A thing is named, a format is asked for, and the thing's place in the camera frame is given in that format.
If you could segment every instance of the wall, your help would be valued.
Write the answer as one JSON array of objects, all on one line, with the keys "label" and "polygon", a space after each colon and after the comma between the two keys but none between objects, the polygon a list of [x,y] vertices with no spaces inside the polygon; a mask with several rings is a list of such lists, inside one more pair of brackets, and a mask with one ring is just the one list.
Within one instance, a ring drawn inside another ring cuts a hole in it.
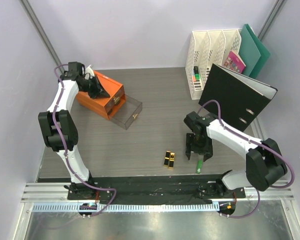
[{"label": "wall", "polygon": [[300,0],[288,0],[264,39],[272,53],[258,79],[278,88],[259,119],[296,173],[293,192],[300,207]]},{"label": "wall", "polygon": [[57,92],[54,63],[17,0],[0,1],[0,240],[11,239],[44,142],[38,113]]},{"label": "wall", "polygon": [[184,67],[192,30],[258,34],[276,0],[30,0],[63,63],[96,69]]}]

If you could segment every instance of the gray wooden table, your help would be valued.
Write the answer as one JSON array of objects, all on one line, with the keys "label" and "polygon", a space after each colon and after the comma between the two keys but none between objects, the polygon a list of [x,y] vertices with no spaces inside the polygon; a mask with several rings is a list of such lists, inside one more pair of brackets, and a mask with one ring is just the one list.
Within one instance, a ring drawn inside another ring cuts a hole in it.
[{"label": "gray wooden table", "polygon": [[[78,149],[92,176],[195,174],[198,156],[193,155],[190,161],[185,156],[186,133],[191,131],[183,120],[200,106],[191,100],[185,69],[100,72],[122,83],[127,95],[142,102],[143,110],[124,130],[74,101],[71,116],[79,133]],[[253,134],[250,126],[246,133]],[[163,166],[166,151],[175,153],[174,169]],[[245,160],[238,154],[213,141],[213,157],[203,164],[201,174],[224,173],[244,166]],[[45,152],[40,177],[69,177],[63,161],[50,148]]]}]

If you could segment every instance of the pink book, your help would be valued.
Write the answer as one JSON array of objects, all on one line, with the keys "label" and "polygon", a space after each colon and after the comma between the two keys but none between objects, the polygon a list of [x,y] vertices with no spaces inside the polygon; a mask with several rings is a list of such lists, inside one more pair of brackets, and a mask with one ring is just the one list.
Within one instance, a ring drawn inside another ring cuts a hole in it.
[{"label": "pink book", "polygon": [[244,61],[241,59],[239,54],[234,51],[229,52],[229,55],[226,57],[223,66],[240,74],[246,68]]}]

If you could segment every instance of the teal folder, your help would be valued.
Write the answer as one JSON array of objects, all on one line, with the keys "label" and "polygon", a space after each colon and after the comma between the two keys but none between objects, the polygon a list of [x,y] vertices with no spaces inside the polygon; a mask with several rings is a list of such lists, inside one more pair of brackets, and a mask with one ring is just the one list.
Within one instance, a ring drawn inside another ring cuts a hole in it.
[{"label": "teal folder", "polygon": [[271,54],[248,24],[243,26],[240,35],[239,56],[246,65],[242,74],[255,79]]}]

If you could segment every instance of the green marker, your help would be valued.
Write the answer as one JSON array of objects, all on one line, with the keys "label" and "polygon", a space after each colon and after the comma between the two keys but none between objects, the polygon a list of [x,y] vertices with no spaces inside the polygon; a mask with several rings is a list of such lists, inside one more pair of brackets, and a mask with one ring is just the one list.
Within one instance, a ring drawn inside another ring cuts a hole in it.
[{"label": "green marker", "polygon": [[202,159],[200,159],[199,161],[198,161],[198,164],[196,165],[196,174],[200,174],[201,173],[201,167],[202,167],[202,163],[203,163],[204,161],[202,160]]},{"label": "green marker", "polygon": [[199,75],[199,69],[197,66],[193,67],[193,71],[194,71],[194,76],[195,76],[195,80],[200,80],[200,75]]}]

